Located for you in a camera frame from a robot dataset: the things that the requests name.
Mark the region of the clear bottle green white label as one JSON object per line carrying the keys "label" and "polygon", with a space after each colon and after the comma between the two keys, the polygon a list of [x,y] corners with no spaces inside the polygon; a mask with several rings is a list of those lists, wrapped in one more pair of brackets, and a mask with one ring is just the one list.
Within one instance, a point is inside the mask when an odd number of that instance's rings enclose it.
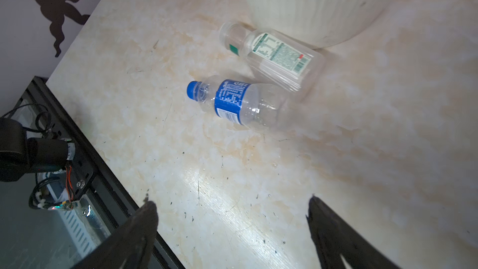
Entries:
{"label": "clear bottle green white label", "polygon": [[322,73],[325,57],[273,29],[248,29],[228,21],[219,31],[220,42],[241,57],[261,80],[276,84],[296,98],[303,97]]}

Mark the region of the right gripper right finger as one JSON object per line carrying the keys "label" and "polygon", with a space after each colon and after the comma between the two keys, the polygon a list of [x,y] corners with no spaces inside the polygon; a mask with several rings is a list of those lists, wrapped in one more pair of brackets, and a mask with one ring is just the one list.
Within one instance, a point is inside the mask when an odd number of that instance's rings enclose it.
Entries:
{"label": "right gripper right finger", "polygon": [[311,239],[323,269],[396,269],[386,256],[357,233],[324,201],[316,196],[309,200],[306,216]]}

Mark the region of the small clear bottle blue label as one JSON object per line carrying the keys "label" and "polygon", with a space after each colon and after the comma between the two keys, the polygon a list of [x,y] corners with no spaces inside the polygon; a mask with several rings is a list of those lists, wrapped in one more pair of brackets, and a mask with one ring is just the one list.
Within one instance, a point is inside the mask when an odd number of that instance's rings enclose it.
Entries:
{"label": "small clear bottle blue label", "polygon": [[268,83],[246,83],[215,75],[190,82],[186,93],[203,112],[258,133],[286,128],[294,111],[288,93]]}

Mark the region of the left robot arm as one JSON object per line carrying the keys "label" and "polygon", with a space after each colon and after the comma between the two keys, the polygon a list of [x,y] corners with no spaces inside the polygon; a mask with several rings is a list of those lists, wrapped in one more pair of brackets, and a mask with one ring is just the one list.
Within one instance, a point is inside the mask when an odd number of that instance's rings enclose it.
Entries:
{"label": "left robot arm", "polygon": [[73,161],[76,145],[64,139],[28,138],[24,127],[1,119],[1,181],[15,182],[27,173],[56,172]]}

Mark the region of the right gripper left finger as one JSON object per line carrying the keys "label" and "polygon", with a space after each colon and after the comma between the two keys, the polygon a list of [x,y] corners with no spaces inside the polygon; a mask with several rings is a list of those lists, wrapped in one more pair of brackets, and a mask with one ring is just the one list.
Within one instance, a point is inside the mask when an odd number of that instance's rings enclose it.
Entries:
{"label": "right gripper left finger", "polygon": [[146,269],[153,253],[158,221],[155,203],[144,203],[109,238],[73,267]]}

